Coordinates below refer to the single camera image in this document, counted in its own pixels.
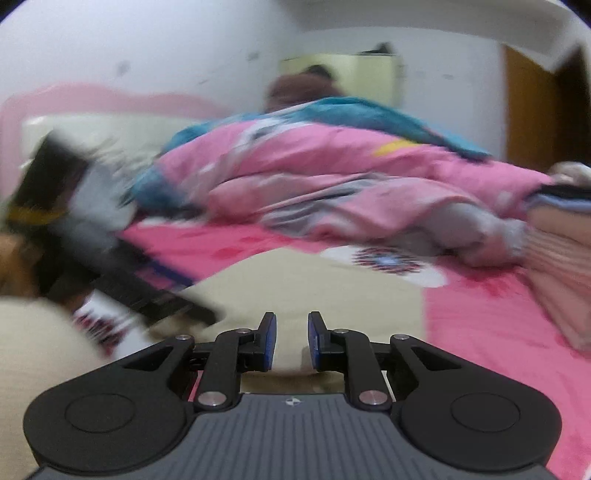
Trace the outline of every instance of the dark hair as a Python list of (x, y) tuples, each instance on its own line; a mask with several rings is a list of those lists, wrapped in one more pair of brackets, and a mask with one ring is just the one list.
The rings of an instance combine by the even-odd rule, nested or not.
[(310, 65), (302, 73), (310, 73), (312, 75), (318, 75), (319, 77), (323, 77), (327, 80), (334, 80), (335, 79), (335, 77), (333, 77), (330, 70), (327, 67), (325, 67), (324, 65)]

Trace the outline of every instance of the gray ribbed panel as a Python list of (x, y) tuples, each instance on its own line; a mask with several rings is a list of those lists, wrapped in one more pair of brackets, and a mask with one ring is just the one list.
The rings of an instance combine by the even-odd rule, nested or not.
[[(410, 445), (384, 414), (343, 395), (244, 395), (204, 414), (167, 456), (110, 480), (556, 480), (544, 468), (512, 475), (458, 471)], [(44, 469), (31, 480), (79, 477)]]

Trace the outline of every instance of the wooden door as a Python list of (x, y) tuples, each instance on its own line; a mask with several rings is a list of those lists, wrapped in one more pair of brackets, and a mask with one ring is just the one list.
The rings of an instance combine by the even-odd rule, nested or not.
[(513, 48), (504, 47), (506, 159), (546, 171), (557, 160), (558, 87), (554, 75)]

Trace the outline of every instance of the pink headboard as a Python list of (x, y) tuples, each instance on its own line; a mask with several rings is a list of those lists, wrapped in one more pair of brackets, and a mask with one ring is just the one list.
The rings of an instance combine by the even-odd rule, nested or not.
[(9, 98), (0, 108), (0, 196), (20, 178), (21, 125), (27, 118), (58, 113), (151, 113), (186, 118), (223, 118), (232, 112), (200, 97), (178, 93), (136, 95), (99, 85), (65, 83)]

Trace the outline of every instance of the yellow cabinet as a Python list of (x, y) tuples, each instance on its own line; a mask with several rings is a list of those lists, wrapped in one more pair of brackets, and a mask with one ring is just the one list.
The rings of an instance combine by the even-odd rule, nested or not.
[(315, 64), (327, 66), (336, 78), (336, 85), (346, 95), (367, 98), (388, 106), (397, 106), (400, 101), (397, 56), (316, 53), (283, 60), (281, 73), (300, 73)]

